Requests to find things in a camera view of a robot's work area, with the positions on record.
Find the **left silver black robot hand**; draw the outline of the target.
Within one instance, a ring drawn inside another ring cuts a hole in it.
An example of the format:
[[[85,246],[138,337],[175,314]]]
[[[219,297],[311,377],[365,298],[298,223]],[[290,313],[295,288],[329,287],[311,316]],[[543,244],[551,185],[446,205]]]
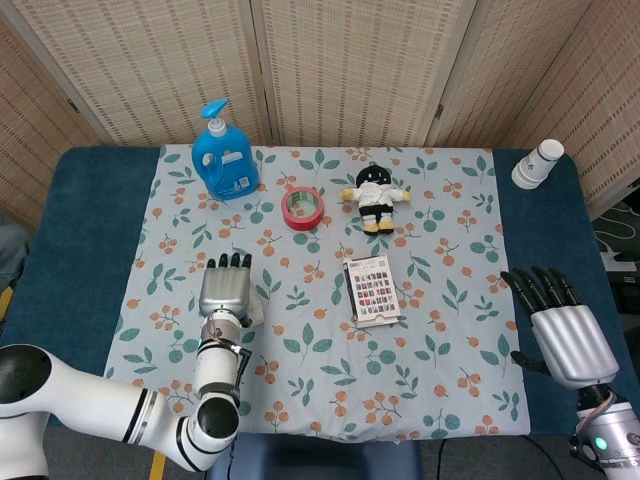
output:
[[[251,326],[250,269],[252,255],[222,253],[218,260],[209,258],[204,271],[199,313],[207,316],[217,310],[230,312],[243,328]]]

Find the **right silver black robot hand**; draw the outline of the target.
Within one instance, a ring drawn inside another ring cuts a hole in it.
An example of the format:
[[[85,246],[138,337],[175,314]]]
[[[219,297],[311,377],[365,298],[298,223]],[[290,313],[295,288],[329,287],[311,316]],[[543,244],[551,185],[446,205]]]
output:
[[[615,379],[619,364],[600,324],[561,271],[534,266],[530,272],[519,268],[502,271],[500,277],[529,315],[542,354],[540,360],[534,360],[513,351],[514,363],[571,390]]]

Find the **white card box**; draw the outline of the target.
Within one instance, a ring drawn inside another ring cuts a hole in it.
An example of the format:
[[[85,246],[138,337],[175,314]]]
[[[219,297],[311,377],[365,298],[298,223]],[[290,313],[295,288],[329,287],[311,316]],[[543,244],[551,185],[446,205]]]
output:
[[[342,264],[351,304],[352,323],[358,328],[397,323],[401,308],[388,256],[360,259],[346,257]]]

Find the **red tape roll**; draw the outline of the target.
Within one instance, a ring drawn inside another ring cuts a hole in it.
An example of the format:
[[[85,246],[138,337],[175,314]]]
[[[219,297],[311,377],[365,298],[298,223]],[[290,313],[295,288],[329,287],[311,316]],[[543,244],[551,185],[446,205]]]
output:
[[[281,214],[289,228],[310,231],[324,217],[323,198],[314,187],[292,187],[281,199]]]

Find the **teal table cover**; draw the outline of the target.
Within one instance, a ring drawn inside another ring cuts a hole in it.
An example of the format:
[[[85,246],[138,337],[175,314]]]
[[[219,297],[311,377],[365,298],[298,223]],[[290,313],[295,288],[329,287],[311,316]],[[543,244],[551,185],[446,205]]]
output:
[[[60,158],[0,343],[34,344],[107,378],[106,362],[161,148],[84,147]],[[574,163],[562,159],[539,188],[525,191],[510,177],[520,152],[491,152],[506,268],[555,267],[567,276],[615,352],[620,365],[616,388],[640,403]],[[538,357],[527,314],[511,297],[517,349]],[[521,372],[529,432],[569,432],[576,421],[575,394],[546,376]]]

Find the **floral leaf and berry tablecloth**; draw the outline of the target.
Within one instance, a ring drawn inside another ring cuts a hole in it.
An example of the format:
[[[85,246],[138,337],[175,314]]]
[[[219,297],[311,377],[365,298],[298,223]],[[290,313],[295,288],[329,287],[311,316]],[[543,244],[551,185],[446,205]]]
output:
[[[263,324],[245,330],[245,431],[415,440],[530,431],[494,155],[487,149],[293,148],[254,152],[253,194],[218,201],[185,145],[160,150],[105,376],[196,405],[193,368],[206,261],[250,253]],[[366,235],[340,192],[370,165],[410,192],[391,234]],[[316,188],[324,217],[289,228],[281,199]],[[401,316],[358,328],[346,257],[387,255]]]

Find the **blue detergent pump bottle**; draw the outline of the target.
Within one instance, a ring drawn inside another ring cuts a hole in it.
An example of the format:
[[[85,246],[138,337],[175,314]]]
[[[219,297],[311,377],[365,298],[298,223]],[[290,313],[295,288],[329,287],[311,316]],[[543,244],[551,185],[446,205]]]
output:
[[[232,200],[253,193],[260,177],[249,137],[219,114],[226,98],[205,105],[201,117],[206,129],[192,147],[192,163],[208,192],[218,200]]]

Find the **stack of white paper cups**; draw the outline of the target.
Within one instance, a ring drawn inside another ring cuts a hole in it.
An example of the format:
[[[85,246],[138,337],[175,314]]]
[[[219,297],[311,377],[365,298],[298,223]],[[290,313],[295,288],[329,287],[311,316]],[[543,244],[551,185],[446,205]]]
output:
[[[514,166],[511,172],[512,181],[522,189],[537,188],[546,180],[564,153],[564,146],[560,141],[543,140]]]

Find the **black and white plush doll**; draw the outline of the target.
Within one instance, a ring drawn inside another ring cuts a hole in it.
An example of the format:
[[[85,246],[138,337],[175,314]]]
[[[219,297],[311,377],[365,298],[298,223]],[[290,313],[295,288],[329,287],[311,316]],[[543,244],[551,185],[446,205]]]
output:
[[[369,236],[391,234],[394,204],[408,202],[410,192],[392,185],[391,174],[379,165],[370,165],[356,176],[356,186],[340,192],[340,199],[356,202],[362,231]]]

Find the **grey fabric object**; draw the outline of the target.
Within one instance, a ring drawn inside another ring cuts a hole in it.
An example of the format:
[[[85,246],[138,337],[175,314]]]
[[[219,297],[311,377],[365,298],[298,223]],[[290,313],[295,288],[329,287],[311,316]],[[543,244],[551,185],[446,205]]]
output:
[[[21,278],[33,242],[32,232],[0,211],[0,293]]]

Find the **woven folding screen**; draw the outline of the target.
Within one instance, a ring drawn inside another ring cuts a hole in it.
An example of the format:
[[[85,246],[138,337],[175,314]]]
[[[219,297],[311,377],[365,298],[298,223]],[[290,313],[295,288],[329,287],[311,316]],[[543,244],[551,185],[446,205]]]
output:
[[[0,211],[37,225],[66,150],[188,143],[218,98],[257,145],[555,138],[598,216],[640,189],[640,0],[0,0]]]

